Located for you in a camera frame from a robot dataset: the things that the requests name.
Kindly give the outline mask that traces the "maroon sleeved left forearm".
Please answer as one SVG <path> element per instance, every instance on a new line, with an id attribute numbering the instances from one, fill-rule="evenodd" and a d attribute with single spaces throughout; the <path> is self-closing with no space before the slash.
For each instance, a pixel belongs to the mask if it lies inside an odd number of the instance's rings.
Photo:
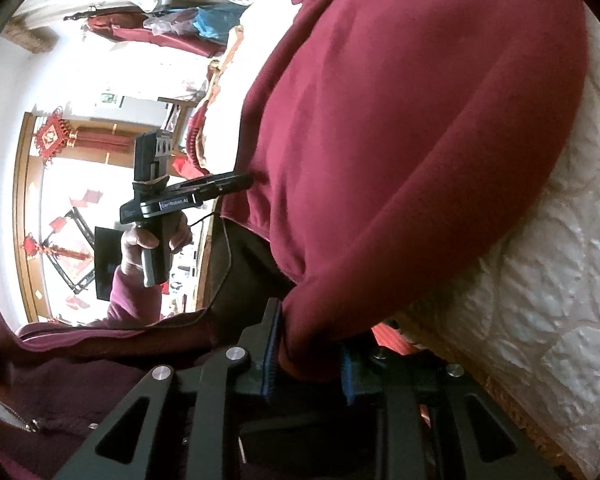
<path id="1" fill-rule="evenodd" d="M 138 330 L 160 320 L 162 288 L 144 286 L 142 274 L 125 274 L 122 266 L 114 271 L 106 318 L 84 326 L 32 323 L 18 337 L 24 341 L 50 336 L 108 335 L 112 330 Z"/>

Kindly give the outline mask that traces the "person's left hand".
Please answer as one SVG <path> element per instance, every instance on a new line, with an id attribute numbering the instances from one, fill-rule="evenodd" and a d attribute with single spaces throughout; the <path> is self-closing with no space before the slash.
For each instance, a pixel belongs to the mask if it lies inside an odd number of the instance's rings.
<path id="1" fill-rule="evenodd" d="M 193 235 L 186 215 L 182 212 L 170 214 L 168 220 L 175 229 L 169 240 L 169 248 L 172 254 L 176 254 L 192 242 Z M 143 281 L 142 252 L 144 249 L 156 249 L 160 244 L 160 240 L 154 234 L 139 226 L 133 226 L 126 231 L 121 237 L 121 273 L 132 282 Z"/>

